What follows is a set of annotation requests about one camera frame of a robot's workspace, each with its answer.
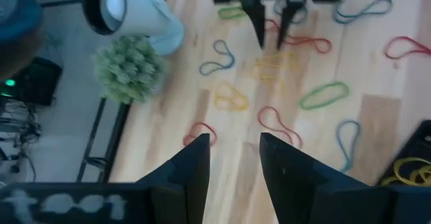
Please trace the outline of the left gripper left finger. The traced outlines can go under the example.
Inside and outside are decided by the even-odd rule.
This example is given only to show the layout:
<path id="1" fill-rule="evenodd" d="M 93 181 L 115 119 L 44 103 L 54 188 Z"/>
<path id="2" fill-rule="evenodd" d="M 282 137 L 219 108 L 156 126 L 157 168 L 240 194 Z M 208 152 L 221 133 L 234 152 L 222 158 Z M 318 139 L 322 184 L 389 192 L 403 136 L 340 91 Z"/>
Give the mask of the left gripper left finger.
<path id="1" fill-rule="evenodd" d="M 202 224 L 210 176 L 210 136 L 203 133 L 137 181 L 145 223 Z"/>

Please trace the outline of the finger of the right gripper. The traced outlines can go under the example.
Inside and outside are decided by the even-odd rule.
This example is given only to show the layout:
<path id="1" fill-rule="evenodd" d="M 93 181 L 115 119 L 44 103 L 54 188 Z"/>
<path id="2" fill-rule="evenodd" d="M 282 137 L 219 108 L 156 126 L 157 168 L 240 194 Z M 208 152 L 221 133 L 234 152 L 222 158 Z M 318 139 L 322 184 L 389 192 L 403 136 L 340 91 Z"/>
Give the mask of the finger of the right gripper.
<path id="1" fill-rule="evenodd" d="M 287 2 L 281 13 L 281 23 L 277 38 L 277 49 L 280 49 L 295 14 L 304 7 L 303 2 Z"/>
<path id="2" fill-rule="evenodd" d="M 254 0 L 251 4 L 243 4 L 242 8 L 253 24 L 259 46 L 263 48 L 265 44 L 265 6 L 260 0 Z"/>

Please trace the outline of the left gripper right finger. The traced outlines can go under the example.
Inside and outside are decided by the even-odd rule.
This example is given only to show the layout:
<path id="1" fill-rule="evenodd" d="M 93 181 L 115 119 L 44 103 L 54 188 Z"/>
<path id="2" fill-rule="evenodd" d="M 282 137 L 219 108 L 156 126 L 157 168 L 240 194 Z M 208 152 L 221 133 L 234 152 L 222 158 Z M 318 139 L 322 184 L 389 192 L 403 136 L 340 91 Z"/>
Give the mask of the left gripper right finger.
<path id="1" fill-rule="evenodd" d="M 270 133 L 261 133 L 259 154 L 280 223 L 390 223 L 387 189 L 351 178 Z"/>

